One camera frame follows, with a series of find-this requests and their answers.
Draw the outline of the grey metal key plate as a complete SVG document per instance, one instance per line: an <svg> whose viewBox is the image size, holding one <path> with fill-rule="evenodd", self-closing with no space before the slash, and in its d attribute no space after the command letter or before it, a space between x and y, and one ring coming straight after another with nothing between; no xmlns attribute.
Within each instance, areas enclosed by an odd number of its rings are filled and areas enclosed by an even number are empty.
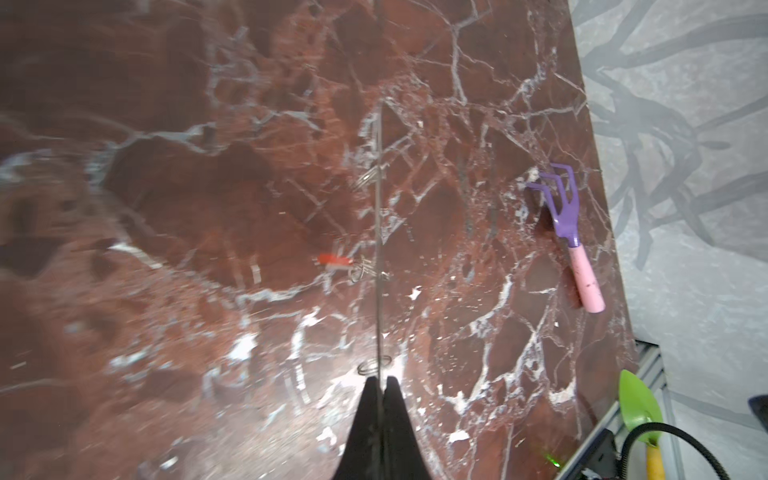
<svg viewBox="0 0 768 480"><path fill-rule="evenodd" d="M382 158L383 158L383 101L379 100L376 108L376 162L375 162L375 202L374 202L374 216L375 216L375 256L374 256L374 273L375 273L375 320L376 320L376 376L378 379L378 388L382 390L384 375L383 375L383 359L384 346L383 346L383 334L382 334L382 262L381 262L381 249L382 249Z"/></svg>

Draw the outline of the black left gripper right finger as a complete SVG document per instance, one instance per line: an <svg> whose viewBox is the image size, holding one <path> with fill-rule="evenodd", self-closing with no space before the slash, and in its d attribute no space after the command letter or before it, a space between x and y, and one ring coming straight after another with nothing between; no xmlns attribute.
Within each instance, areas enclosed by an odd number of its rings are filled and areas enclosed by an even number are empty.
<svg viewBox="0 0 768 480"><path fill-rule="evenodd" d="M400 384L394 376L387 377L383 408L383 478L430 480Z"/></svg>

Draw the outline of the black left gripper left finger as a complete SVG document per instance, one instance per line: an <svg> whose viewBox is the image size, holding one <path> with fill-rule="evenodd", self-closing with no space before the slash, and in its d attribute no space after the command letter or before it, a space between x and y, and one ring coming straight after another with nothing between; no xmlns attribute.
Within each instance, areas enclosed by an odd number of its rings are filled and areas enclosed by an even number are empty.
<svg viewBox="0 0 768 480"><path fill-rule="evenodd" d="M373 480L380 477L380 394L378 378L368 377L333 480Z"/></svg>

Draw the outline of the small red tag key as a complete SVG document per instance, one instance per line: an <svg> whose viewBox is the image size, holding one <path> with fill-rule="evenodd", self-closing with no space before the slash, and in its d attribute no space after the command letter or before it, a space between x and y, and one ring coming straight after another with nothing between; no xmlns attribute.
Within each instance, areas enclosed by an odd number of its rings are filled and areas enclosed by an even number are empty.
<svg viewBox="0 0 768 480"><path fill-rule="evenodd" d="M333 254L319 254L316 257L319 265L328 268L349 269L355 265L355 261L349 257L337 256Z"/></svg>

